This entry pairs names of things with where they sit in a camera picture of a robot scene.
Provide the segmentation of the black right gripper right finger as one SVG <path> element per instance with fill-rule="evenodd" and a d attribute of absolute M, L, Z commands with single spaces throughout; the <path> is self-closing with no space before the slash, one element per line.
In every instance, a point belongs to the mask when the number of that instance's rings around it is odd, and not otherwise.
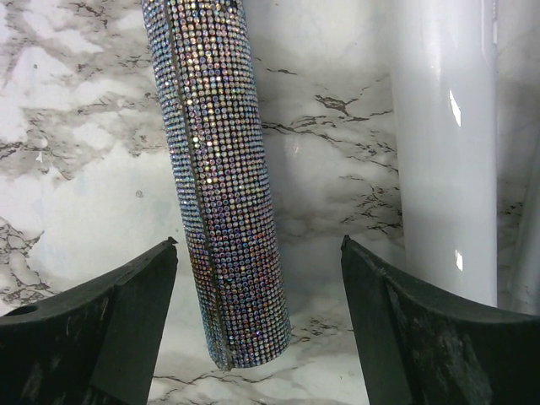
<path fill-rule="evenodd" d="M 341 268 L 372 404 L 536 404 L 539 320 L 464 299 L 345 237 Z"/>

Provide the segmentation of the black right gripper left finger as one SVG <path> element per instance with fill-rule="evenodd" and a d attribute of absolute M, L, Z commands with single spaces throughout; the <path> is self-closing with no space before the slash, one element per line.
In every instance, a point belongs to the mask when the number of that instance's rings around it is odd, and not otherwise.
<path fill-rule="evenodd" d="M 168 238 L 1 318 L 3 404 L 145 404 L 177 270 Z"/>

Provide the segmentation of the white foam-head microphone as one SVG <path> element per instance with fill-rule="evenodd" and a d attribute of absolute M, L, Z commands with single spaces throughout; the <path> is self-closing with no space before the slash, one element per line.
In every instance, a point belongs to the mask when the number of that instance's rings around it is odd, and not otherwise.
<path fill-rule="evenodd" d="M 496 4 L 391 3 L 408 271 L 497 303 Z"/>

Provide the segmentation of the copper body mesh microphone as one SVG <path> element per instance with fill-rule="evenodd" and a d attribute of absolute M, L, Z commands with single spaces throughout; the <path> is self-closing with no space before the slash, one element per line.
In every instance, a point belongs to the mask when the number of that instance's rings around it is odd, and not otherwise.
<path fill-rule="evenodd" d="M 291 326 L 243 4 L 142 10 L 209 355 L 263 365 Z"/>

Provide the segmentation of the silver grey handheld microphone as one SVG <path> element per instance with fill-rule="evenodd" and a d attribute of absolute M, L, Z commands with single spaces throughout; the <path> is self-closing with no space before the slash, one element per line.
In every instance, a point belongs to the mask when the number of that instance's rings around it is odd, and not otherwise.
<path fill-rule="evenodd" d="M 525 184 L 499 184 L 499 307 L 539 313 L 539 158 Z"/>

